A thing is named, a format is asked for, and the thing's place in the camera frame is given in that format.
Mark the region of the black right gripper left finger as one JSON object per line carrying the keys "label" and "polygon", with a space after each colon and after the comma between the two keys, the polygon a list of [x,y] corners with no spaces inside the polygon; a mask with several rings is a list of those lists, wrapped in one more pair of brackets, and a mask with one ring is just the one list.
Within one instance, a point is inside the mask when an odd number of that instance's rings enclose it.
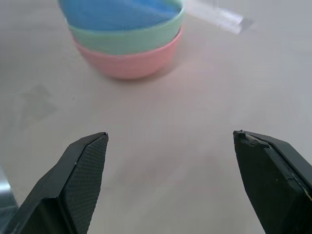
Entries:
{"label": "black right gripper left finger", "polygon": [[100,132],[71,143],[19,207],[0,209],[0,234],[87,234],[108,139]]}

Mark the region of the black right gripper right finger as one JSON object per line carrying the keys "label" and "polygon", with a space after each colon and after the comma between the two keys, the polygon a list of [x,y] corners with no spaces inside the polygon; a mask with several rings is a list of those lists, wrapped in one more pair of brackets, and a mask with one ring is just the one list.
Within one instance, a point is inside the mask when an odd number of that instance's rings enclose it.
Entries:
{"label": "black right gripper right finger", "polygon": [[289,143],[234,131],[245,192],[265,234],[312,234],[312,165]]}

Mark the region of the pink bowl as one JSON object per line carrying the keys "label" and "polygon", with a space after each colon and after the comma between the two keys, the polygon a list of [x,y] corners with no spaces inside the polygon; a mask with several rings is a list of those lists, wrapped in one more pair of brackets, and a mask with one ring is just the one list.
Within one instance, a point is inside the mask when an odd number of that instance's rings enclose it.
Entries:
{"label": "pink bowl", "polygon": [[179,30],[173,40],[154,50],[129,55],[109,55],[82,46],[74,40],[75,47],[89,65],[100,74],[116,79],[139,79],[153,75],[172,62],[182,35]]}

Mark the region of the green bowl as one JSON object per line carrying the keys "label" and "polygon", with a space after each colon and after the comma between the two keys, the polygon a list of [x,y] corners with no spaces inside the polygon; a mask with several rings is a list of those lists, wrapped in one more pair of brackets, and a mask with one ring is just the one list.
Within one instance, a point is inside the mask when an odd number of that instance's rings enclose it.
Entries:
{"label": "green bowl", "polygon": [[128,55],[154,50],[170,43],[181,29],[184,8],[173,19],[155,26],[129,31],[90,31],[68,28],[77,43],[109,55]]}

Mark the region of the blue bowl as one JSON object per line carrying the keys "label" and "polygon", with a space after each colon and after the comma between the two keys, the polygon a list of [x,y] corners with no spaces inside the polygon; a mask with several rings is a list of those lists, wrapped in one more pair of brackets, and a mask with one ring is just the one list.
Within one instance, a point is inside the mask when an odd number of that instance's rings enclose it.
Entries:
{"label": "blue bowl", "polygon": [[127,31],[172,20],[180,0],[58,0],[71,26],[93,31]]}

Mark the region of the silver metal object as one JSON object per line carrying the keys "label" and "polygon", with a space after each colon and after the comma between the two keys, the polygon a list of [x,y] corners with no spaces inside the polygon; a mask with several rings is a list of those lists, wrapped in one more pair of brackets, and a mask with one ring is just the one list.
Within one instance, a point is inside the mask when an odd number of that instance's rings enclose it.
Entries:
{"label": "silver metal object", "polygon": [[0,166],[0,223],[8,222],[18,208],[10,183]]}

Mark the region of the clear plastic strip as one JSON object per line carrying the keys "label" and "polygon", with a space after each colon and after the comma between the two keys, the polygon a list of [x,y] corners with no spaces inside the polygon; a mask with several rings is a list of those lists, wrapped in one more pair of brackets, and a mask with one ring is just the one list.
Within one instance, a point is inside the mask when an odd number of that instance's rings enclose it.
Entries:
{"label": "clear plastic strip", "polygon": [[255,21],[250,18],[226,8],[220,8],[219,0],[185,0],[184,8],[189,15],[235,35],[252,29],[256,25]]}

